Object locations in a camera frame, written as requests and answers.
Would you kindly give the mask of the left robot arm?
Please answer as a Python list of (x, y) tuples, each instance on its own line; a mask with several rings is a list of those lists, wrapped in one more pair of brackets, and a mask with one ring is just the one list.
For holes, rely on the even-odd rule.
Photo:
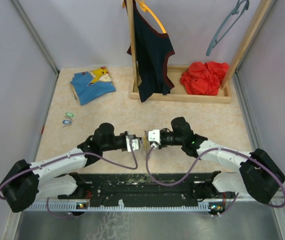
[(53, 183), (55, 196), (72, 195), (79, 199), (87, 192), (85, 184), (77, 181), (70, 172), (103, 160), (107, 151), (134, 153), (140, 140), (128, 131), (115, 135), (114, 126), (102, 123), (84, 142), (70, 151), (40, 162), (28, 163), (21, 159), (14, 163), (0, 183), (0, 199), (11, 211), (19, 213), (36, 199), (42, 199)]

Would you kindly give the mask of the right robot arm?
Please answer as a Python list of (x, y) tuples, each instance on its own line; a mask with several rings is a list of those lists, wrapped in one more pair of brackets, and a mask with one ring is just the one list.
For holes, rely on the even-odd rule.
[(223, 192), (248, 194), (257, 202), (269, 204), (285, 182), (285, 175), (260, 148), (252, 152), (233, 150), (219, 145), (192, 131), (184, 117), (171, 121), (171, 130), (163, 128), (156, 133), (159, 148), (180, 146), (188, 156), (212, 162), (230, 169), (217, 173), (205, 187), (206, 193), (217, 198)]

